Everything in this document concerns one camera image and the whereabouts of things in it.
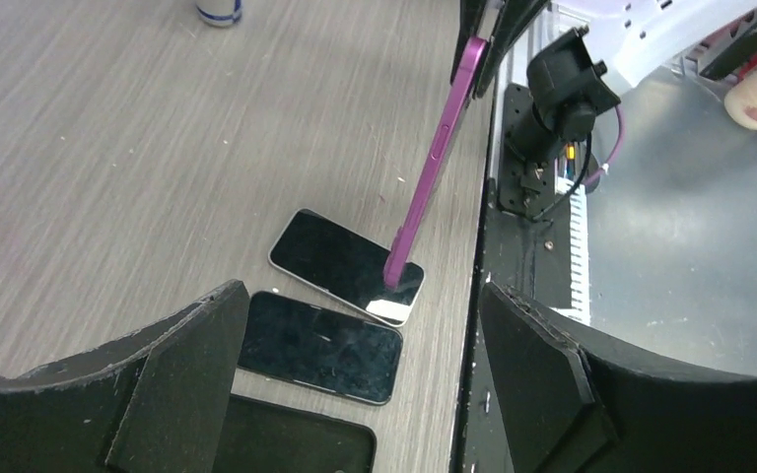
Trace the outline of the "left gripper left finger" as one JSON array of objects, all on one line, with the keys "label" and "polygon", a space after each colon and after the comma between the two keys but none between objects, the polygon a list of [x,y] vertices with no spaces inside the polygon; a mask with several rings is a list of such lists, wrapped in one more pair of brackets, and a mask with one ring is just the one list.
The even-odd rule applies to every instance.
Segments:
[{"label": "left gripper left finger", "polygon": [[231,280],[138,331],[0,377],[0,472],[208,472],[247,321]]}]

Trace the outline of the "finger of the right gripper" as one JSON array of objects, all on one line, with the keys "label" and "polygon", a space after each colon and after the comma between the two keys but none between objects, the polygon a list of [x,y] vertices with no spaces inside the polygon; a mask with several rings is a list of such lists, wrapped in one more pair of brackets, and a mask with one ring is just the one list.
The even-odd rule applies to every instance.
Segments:
[{"label": "finger of the right gripper", "polygon": [[478,61],[472,96],[482,98],[497,76],[499,67],[516,41],[535,18],[548,7],[550,0],[502,1],[495,25],[486,40],[483,55]]},{"label": "finger of the right gripper", "polygon": [[469,39],[479,33],[487,9],[488,0],[459,1],[459,49],[463,49]]}]

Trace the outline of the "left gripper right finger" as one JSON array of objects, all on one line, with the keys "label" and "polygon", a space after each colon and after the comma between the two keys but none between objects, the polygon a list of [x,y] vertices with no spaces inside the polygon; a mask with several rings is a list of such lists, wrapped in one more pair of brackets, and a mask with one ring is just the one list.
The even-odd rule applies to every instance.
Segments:
[{"label": "left gripper right finger", "polygon": [[479,316],[517,472],[757,472],[757,377],[642,349],[486,284]]}]

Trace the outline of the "purple phone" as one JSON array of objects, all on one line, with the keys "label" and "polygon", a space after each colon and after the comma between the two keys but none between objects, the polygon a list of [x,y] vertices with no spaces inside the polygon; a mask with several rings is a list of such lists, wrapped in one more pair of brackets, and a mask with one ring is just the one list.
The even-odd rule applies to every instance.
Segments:
[{"label": "purple phone", "polygon": [[460,127],[470,102],[470,94],[475,73],[487,48],[487,41],[472,36],[463,52],[438,122],[426,161],[423,165],[403,225],[397,231],[390,254],[383,268],[383,280],[395,289],[404,272],[419,227],[428,209],[431,194],[438,184],[441,169],[445,163],[455,134]]}]

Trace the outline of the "black phone case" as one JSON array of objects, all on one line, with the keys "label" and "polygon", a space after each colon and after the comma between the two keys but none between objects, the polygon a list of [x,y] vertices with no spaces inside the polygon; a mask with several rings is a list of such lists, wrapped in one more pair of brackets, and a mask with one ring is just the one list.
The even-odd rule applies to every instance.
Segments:
[{"label": "black phone case", "polygon": [[366,426],[232,395],[215,472],[367,473],[377,448]]}]

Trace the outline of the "black phone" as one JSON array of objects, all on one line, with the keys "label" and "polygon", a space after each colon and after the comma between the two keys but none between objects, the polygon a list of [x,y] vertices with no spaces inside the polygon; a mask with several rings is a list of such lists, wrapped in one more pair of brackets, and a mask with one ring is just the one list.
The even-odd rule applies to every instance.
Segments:
[{"label": "black phone", "polygon": [[305,284],[391,327],[409,319],[425,280],[413,262],[398,285],[384,283],[389,250],[310,209],[291,218],[269,252],[270,263]]}]

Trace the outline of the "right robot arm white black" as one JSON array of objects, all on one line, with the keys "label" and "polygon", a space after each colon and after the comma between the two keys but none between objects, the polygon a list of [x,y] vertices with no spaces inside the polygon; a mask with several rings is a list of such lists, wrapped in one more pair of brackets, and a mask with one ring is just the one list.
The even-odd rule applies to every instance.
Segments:
[{"label": "right robot arm white black", "polygon": [[[451,88],[437,140],[447,144],[468,103],[486,94],[499,67],[546,1],[505,1],[495,25],[479,36],[488,4],[462,1]],[[595,119],[658,66],[757,9],[757,1],[569,1],[588,15],[535,53],[526,66],[532,106],[514,140],[528,161],[545,163],[589,137]]]}]

